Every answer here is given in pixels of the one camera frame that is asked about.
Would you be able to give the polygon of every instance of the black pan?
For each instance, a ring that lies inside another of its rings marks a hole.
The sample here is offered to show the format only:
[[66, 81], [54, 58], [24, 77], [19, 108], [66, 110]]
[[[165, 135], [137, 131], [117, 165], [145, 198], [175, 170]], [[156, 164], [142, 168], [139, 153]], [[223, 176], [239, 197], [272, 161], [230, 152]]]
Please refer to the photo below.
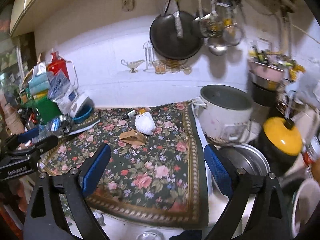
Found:
[[195, 55], [203, 45], [203, 39], [192, 35], [194, 17], [180, 11], [183, 38], [177, 37], [173, 15], [159, 15], [150, 27], [150, 40], [158, 54], [173, 60], [185, 60]]

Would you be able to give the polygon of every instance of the cardboard piece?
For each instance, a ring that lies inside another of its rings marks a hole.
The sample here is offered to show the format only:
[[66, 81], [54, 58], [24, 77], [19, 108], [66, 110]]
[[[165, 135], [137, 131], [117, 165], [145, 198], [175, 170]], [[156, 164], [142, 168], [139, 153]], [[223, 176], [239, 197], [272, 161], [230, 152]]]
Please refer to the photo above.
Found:
[[147, 138], [142, 133], [136, 130], [122, 132], [119, 136], [119, 139], [124, 141], [125, 143], [137, 146], [144, 145], [147, 141]]

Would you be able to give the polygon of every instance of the black cloth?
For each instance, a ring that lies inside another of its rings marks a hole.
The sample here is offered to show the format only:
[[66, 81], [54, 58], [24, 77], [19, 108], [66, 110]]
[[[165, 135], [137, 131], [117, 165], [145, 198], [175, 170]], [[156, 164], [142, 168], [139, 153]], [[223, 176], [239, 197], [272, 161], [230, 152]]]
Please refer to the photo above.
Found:
[[169, 240], [201, 240], [202, 230], [183, 231], [178, 236], [172, 236]]

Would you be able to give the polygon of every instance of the black pot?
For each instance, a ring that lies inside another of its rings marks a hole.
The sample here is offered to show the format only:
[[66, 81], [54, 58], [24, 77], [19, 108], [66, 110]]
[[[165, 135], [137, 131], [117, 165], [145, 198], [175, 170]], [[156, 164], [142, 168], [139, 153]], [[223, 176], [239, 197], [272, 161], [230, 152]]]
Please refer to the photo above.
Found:
[[285, 174], [297, 159], [297, 156], [288, 155], [274, 146], [266, 136], [263, 129], [256, 140], [255, 147], [265, 156], [269, 163], [271, 172], [273, 172], [277, 177]]
[[269, 110], [268, 118], [270, 117], [281, 117], [284, 118], [284, 114], [282, 114], [278, 108], [277, 108], [277, 103], [275, 103]]
[[277, 92], [266, 90], [252, 82], [252, 99], [258, 105], [272, 107], [276, 102]]

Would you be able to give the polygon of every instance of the rice cooker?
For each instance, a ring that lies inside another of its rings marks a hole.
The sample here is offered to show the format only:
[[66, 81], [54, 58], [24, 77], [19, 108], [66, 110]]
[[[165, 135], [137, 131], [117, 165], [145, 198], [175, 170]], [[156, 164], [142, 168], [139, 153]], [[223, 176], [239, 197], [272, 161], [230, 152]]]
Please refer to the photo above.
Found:
[[238, 142], [252, 113], [249, 94], [225, 85], [209, 85], [192, 100], [204, 134], [214, 144]]

